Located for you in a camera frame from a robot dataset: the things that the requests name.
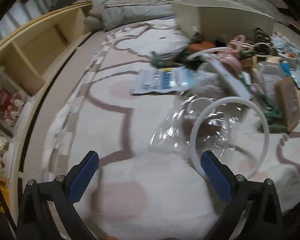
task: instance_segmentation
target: blue and white packet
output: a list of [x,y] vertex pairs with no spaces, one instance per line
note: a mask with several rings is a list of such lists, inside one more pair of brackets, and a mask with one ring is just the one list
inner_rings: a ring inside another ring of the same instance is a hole
[[194,84],[194,71],[187,68],[140,70],[130,94],[182,92],[189,90]]

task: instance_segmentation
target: white box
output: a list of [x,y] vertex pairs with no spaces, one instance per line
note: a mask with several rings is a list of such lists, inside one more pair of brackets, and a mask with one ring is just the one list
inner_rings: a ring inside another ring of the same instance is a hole
[[257,27],[272,36],[274,18],[245,5],[220,0],[177,0],[171,4],[180,29],[189,37],[197,29],[210,42],[218,37],[228,42],[240,34],[253,41]]

